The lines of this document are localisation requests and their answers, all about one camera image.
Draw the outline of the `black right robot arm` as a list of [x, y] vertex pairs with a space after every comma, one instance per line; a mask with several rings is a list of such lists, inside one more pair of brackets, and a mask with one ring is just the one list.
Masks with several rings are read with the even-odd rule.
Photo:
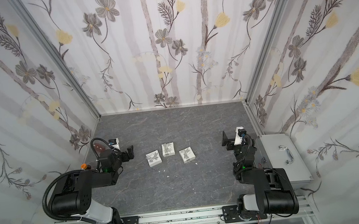
[[257, 167], [253, 138], [239, 127], [234, 138], [222, 133], [222, 146], [232, 151], [236, 158], [233, 176], [246, 185], [254, 187], [253, 194], [241, 194], [237, 205], [224, 206], [222, 213], [226, 223], [266, 219], [276, 214], [290, 217], [299, 212], [299, 202], [286, 171], [282, 168]]

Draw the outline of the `white jewelry box lid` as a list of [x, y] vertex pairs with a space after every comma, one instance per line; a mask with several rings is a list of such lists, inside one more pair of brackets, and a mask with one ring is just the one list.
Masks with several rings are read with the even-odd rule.
[[187, 147], [179, 152], [180, 156], [184, 163], [191, 162], [192, 160], [196, 159], [196, 156], [191, 149], [191, 147]]

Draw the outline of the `small brown red box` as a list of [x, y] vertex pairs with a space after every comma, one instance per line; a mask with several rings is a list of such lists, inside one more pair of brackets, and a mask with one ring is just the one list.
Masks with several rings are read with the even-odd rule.
[[101, 145], [101, 144], [95, 143], [93, 145], [93, 147], [98, 153], [101, 153], [101, 152], [105, 151], [105, 147], [103, 145]]

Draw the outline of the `brown bottle orange cap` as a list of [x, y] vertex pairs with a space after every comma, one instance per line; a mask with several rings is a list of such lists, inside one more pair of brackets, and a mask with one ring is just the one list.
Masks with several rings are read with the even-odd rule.
[[82, 170], [90, 170], [90, 169], [91, 169], [91, 166], [85, 163], [85, 164], [82, 164], [82, 165], [81, 165], [81, 169], [82, 169]]

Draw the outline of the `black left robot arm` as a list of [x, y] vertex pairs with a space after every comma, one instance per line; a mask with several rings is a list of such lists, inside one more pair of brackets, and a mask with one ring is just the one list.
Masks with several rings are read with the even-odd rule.
[[47, 187], [42, 198], [44, 213], [56, 221], [82, 221], [89, 224], [138, 224], [139, 217], [121, 218], [118, 210], [92, 198], [93, 188], [116, 185], [119, 169], [134, 158], [131, 145], [125, 152], [105, 150], [99, 156], [101, 169], [66, 172]]

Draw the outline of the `white jewelry box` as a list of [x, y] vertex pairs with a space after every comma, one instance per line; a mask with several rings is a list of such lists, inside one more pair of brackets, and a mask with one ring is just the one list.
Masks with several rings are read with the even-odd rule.
[[161, 148], [162, 148], [163, 157], [175, 155], [175, 148], [173, 142], [162, 144]]
[[147, 154], [146, 159], [147, 159], [148, 164], [149, 164], [150, 167], [154, 167], [154, 166], [162, 163], [162, 159], [161, 159], [161, 157], [159, 155], [158, 150]]

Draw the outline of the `silver metal case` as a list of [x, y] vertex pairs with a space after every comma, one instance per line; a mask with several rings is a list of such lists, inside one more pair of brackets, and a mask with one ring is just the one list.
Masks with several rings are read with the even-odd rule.
[[291, 138], [286, 134], [267, 134], [255, 141], [255, 165], [258, 168], [282, 168], [293, 188], [299, 189], [313, 180]]

